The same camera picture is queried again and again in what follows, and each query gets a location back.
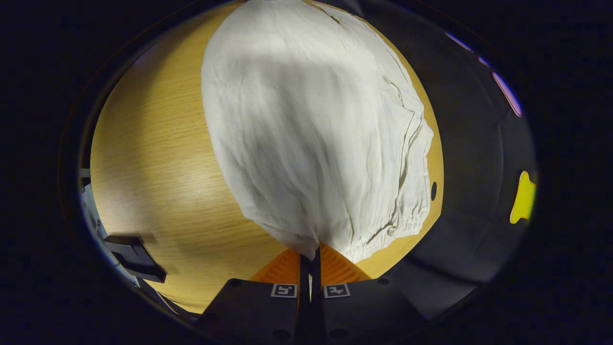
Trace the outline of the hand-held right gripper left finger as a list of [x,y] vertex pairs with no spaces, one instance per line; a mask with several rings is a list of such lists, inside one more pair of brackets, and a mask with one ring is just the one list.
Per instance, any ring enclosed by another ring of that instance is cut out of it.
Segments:
[[217,345],[293,345],[311,313],[310,260],[283,251],[249,279],[228,280],[195,327]]

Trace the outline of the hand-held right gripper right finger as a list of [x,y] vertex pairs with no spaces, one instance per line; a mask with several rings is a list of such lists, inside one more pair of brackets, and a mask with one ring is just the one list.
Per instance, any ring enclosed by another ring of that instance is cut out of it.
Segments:
[[326,244],[311,268],[314,345],[400,344],[426,324],[393,279],[370,278]]

